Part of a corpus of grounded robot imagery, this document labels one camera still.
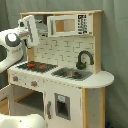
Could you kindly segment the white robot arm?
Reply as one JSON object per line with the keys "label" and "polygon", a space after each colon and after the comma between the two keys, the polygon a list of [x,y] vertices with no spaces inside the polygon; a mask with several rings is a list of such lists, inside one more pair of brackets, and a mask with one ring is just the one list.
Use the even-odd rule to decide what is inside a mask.
{"label": "white robot arm", "polygon": [[28,48],[39,44],[36,20],[33,15],[18,20],[18,26],[0,32],[0,46],[6,49],[7,56],[0,62],[0,73],[10,68],[23,57],[22,41]]}

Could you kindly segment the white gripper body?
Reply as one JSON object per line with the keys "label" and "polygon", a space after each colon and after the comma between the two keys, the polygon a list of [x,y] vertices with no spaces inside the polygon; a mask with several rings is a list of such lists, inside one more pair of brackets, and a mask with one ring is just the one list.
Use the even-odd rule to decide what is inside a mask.
{"label": "white gripper body", "polygon": [[39,45],[39,35],[36,20],[33,15],[25,16],[18,21],[19,35],[25,41],[27,48]]}

